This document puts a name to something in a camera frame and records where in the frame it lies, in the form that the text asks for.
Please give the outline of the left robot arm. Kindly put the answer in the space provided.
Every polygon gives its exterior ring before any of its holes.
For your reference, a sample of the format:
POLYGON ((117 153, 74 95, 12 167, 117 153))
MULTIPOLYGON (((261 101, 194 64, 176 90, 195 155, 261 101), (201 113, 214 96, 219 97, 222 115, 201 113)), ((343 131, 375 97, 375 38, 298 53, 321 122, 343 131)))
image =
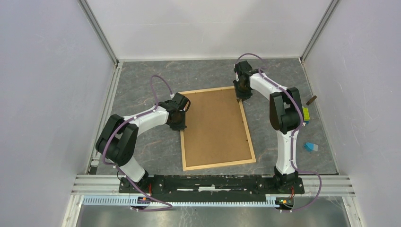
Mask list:
POLYGON ((148 172, 133 156, 138 136, 160 125, 168 125, 173 131, 186 128, 185 117, 191 101, 181 93, 170 97, 138 114, 111 115, 96 142, 102 162, 121 172, 136 192, 148 188, 148 172))

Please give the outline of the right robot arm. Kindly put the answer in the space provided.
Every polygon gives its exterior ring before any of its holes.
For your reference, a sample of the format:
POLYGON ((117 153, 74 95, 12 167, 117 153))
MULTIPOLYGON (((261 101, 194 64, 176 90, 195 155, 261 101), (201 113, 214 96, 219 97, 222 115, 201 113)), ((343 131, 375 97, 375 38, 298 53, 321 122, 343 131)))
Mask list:
POLYGON ((261 69, 253 69, 248 61, 234 66, 236 98, 249 99, 257 91, 269 101, 269 119, 278 139, 278 159, 274 167, 273 187, 287 192, 298 180, 296 139, 304 122, 299 90, 288 88, 270 79, 261 69))

